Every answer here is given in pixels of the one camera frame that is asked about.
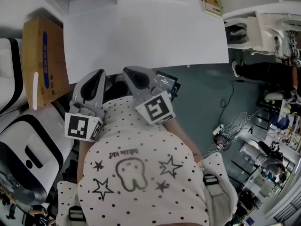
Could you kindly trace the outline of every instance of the black strap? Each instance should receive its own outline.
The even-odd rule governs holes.
[[[59,165],[59,171],[60,171],[64,163],[63,155],[60,152],[60,150],[57,148],[56,144],[53,142],[51,137],[45,131],[44,127],[38,121],[38,119],[35,118],[33,115],[29,115],[29,114],[21,115],[17,119],[15,119],[12,123],[10,123],[6,128],[10,127],[11,125],[19,121],[25,121],[34,128],[34,130],[38,133],[39,137],[42,139],[44,144],[47,146],[47,148],[51,151],[51,153],[57,160]]]
[[[22,68],[21,68],[18,42],[14,38],[7,38],[7,39],[9,40],[11,45],[11,57],[12,57],[13,69],[14,69],[15,91],[10,101],[0,111],[0,115],[4,113],[8,108],[10,108],[19,99],[23,91]]]
[[[78,222],[86,221],[86,217],[80,206],[75,205],[75,206],[69,208],[69,220],[70,221],[78,221]]]
[[[204,175],[203,182],[204,182],[205,186],[210,186],[210,185],[218,184],[218,179],[217,179],[217,176],[208,173],[208,174]]]

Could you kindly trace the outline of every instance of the white shirt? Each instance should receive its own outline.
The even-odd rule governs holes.
[[[163,126],[148,125],[133,108],[132,97],[103,107],[106,125],[86,155],[78,187],[58,184],[57,224],[68,221],[77,188],[89,226],[208,226],[203,172],[191,150]],[[220,156],[214,164],[227,178]]]

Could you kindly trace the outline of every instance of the black pants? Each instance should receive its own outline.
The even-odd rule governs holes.
[[[270,155],[271,154],[271,148],[265,144],[263,141],[258,142],[258,146],[261,147],[261,149],[264,151],[264,153],[266,153],[266,155]]]
[[[251,80],[266,81],[278,85],[285,91],[293,90],[293,69],[291,66],[273,63],[258,63],[236,66],[236,73]]]

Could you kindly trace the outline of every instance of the yellow book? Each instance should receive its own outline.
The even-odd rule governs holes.
[[[222,17],[221,0],[202,0],[202,8],[205,13]]]

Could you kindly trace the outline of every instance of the wire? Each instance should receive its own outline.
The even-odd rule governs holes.
[[[262,139],[258,138],[257,136],[254,136],[254,134],[252,134],[252,136],[255,137],[255,138],[257,138],[258,140],[262,141]]]
[[[234,82],[237,82],[237,83],[249,83],[249,84],[260,85],[260,83],[248,82],[248,81],[245,81],[245,80],[235,80],[235,81],[231,81],[231,85],[232,85],[232,93],[231,93],[231,95],[230,95],[230,97],[229,97],[228,102],[226,102],[225,99],[222,99],[222,100],[221,100],[221,104],[220,104],[220,105],[221,105],[221,108],[222,108],[222,112],[221,112],[221,115],[220,115],[220,117],[219,117],[219,119],[218,119],[219,124],[221,124],[222,114],[224,113],[224,111],[225,111],[225,109],[227,108],[227,106],[230,104],[230,101],[231,101],[232,96],[233,96],[233,94],[234,94],[234,84],[233,84]]]
[[[230,97],[229,97],[228,103],[226,103],[226,100],[225,100],[225,99],[222,99],[222,100],[221,100],[221,108],[223,108],[223,109],[222,109],[222,113],[221,113],[221,115],[220,115],[220,118],[218,119],[219,124],[221,124],[222,114],[224,113],[224,111],[225,111],[225,109],[227,108],[227,106],[230,104],[230,100],[231,100],[231,98],[232,98],[232,96],[233,96],[233,94],[234,94],[234,84],[233,84],[233,82],[235,82],[235,81],[232,81],[232,82],[231,82],[231,85],[232,85],[232,93],[231,93],[231,95],[230,95]]]
[[[250,84],[256,84],[256,85],[260,85],[260,83],[254,83],[254,82],[248,82],[248,81],[244,81],[244,80],[235,80],[235,81],[232,81],[231,82],[231,85],[232,85],[232,93],[228,99],[228,101],[226,101],[225,99],[222,99],[221,100],[221,108],[222,108],[222,112],[220,114],[220,117],[219,117],[219,124],[221,124],[221,118],[222,118],[222,115],[225,111],[225,109],[227,108],[227,106],[230,104],[230,101],[233,97],[233,94],[234,94],[234,82],[237,82],[237,83],[250,83]],[[256,114],[258,113],[261,109],[259,109],[258,111],[254,112],[252,115],[248,115],[246,111],[241,111],[240,114],[238,115],[238,117],[234,120],[233,123],[229,123],[228,125],[226,125],[223,129],[222,129],[222,133],[220,134],[221,136],[224,137],[225,139],[225,142],[224,143],[219,143],[218,145],[216,143],[212,143],[211,145],[209,145],[208,147],[208,153],[206,153],[205,155],[203,155],[203,157],[207,156],[207,155],[210,155],[212,153],[215,153],[215,152],[219,152],[221,150],[223,151],[227,151],[232,142],[236,142],[237,141],[237,138],[239,137],[240,135],[240,132],[244,129],[249,129],[249,128],[245,128],[245,126],[249,123],[250,119]],[[238,125],[237,124],[237,119],[240,117],[240,115],[242,113],[245,113],[245,117],[240,121],[240,123]],[[210,150],[210,147],[212,145],[216,145],[217,149],[215,150]]]

